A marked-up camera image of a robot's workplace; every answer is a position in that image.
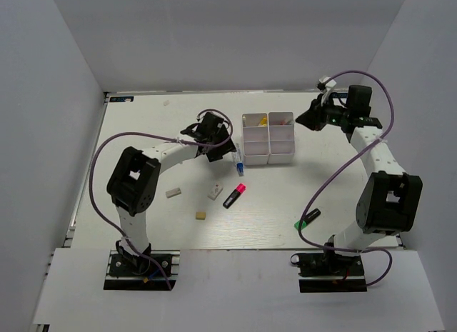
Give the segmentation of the clear blue pen pack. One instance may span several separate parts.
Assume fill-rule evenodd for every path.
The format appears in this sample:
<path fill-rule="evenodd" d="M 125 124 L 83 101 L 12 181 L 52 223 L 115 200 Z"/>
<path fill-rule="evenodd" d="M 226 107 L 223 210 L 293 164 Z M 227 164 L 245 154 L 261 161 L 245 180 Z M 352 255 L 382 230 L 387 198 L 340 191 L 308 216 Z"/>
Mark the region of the clear blue pen pack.
<path fill-rule="evenodd" d="M 244 175 L 244 165 L 243 165 L 241 147 L 239 146 L 238 143 L 235 143 L 234 146 L 235 146 L 236 150 L 231 153 L 233 163 L 236 168 L 237 174 L 239 176 L 243 176 Z"/>

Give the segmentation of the pink black highlighter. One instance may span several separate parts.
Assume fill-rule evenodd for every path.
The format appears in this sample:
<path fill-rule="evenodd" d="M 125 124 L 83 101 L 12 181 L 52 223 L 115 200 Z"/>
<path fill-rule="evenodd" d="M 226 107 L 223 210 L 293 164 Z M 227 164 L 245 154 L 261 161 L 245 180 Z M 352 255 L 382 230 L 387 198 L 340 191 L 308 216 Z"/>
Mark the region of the pink black highlighter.
<path fill-rule="evenodd" d="M 243 183 L 240 183 L 224 201 L 223 207 L 230 208 L 241 196 L 241 194 L 246 190 L 246 186 Z"/>

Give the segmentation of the yellow capped white marker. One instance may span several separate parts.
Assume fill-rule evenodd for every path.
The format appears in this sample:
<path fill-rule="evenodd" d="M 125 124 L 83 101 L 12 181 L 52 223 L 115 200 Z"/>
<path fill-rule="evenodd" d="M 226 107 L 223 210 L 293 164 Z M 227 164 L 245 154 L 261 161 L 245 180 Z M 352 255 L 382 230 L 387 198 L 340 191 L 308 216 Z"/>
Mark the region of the yellow capped white marker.
<path fill-rule="evenodd" d="M 264 116 L 258 124 L 258 127 L 267 127 L 268 126 L 268 119 Z"/>

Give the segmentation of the grey white eraser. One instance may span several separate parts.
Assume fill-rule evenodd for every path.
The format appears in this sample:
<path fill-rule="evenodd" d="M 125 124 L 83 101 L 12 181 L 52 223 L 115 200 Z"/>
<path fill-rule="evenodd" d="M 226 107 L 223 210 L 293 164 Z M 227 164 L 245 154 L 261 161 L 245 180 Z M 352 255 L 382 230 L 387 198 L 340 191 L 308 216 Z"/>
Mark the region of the grey white eraser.
<path fill-rule="evenodd" d="M 181 189 L 180 188 L 173 188 L 171 190 L 168 190 L 166 193 L 166 198 L 172 198 L 174 196 L 181 195 Z"/>

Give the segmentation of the green black highlighter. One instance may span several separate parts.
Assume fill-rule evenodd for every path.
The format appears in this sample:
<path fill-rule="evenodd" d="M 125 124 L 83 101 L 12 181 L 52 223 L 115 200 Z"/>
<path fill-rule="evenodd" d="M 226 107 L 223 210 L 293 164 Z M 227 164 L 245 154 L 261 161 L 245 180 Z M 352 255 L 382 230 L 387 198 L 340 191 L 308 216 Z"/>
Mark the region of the green black highlighter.
<path fill-rule="evenodd" d="M 309 225 L 311 222 L 313 222 L 315 219 L 317 219 L 321 215 L 321 211 L 318 208 L 315 208 L 314 210 L 310 211 L 305 218 L 303 219 L 303 222 L 300 223 L 300 221 L 295 222 L 294 227 L 298 231 L 299 227 L 304 229 Z"/>

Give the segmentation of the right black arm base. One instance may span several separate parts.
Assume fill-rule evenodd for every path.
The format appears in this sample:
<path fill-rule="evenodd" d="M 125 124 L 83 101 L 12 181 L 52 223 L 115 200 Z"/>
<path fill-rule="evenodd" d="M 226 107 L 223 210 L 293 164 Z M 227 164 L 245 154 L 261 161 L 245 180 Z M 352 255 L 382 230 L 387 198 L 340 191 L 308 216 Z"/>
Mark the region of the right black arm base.
<path fill-rule="evenodd" d="M 301 293 L 367 292 L 360 256 L 341 256 L 333 251 L 295 253 L 290 261 L 298 268 Z"/>

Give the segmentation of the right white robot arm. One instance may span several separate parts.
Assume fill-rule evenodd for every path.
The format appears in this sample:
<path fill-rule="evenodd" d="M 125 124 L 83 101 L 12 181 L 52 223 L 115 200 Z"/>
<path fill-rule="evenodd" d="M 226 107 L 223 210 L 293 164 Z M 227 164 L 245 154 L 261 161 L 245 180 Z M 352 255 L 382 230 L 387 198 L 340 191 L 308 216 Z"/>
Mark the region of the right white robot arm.
<path fill-rule="evenodd" d="M 374 242 L 410 231 L 416 217 L 423 182 L 399 165 L 383 135 L 381 122 L 371 116 L 372 90 L 352 85 L 340 106 L 333 102 L 334 85 L 319 84 L 321 93 L 296 123 L 312 131 L 338 126 L 362 161 L 368 181 L 356 205 L 355 220 L 324 245 L 323 267 L 342 272 L 348 257 L 359 255 Z"/>

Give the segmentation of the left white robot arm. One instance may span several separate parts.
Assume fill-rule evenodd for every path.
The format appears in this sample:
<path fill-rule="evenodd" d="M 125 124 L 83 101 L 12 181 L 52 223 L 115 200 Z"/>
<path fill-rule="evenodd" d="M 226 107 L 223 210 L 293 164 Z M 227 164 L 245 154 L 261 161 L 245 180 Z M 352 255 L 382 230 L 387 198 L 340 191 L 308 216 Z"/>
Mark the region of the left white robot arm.
<path fill-rule="evenodd" d="M 121 240 L 116 250 L 136 274 L 151 265 L 151 244 L 146 232 L 146 211 L 152 204 L 159 176 L 185 161 L 206 156 L 221 160 L 236 147 L 231 139 L 233 125 L 220 111 L 206 109 L 197 122 L 180 132 L 184 140 L 166 141 L 149 149 L 130 146 L 122 152 L 107 184 L 107 192 L 119 215 Z"/>

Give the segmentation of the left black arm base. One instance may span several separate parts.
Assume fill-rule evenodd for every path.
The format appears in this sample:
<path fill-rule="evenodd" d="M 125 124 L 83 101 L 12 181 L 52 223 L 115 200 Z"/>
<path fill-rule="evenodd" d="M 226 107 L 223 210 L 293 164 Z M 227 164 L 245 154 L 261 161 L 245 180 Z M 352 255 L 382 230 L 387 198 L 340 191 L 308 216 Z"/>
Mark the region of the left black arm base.
<path fill-rule="evenodd" d="M 135 268 L 116 251 L 111 251 L 104 280 L 105 291 L 170 291 L 176 284 L 180 263 L 179 251 L 152 253 L 160 265 L 146 260 Z"/>

